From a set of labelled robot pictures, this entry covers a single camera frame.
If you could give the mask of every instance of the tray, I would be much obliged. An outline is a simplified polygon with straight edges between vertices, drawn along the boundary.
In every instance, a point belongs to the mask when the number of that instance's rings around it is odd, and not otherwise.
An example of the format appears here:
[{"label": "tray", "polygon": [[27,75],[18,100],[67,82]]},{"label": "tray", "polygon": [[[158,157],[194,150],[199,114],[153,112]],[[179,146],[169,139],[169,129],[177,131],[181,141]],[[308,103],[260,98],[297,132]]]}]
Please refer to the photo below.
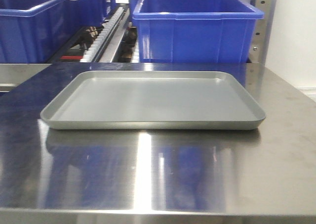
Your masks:
[{"label": "tray", "polygon": [[266,115],[228,73],[89,71],[40,116],[53,129],[251,130]]}]

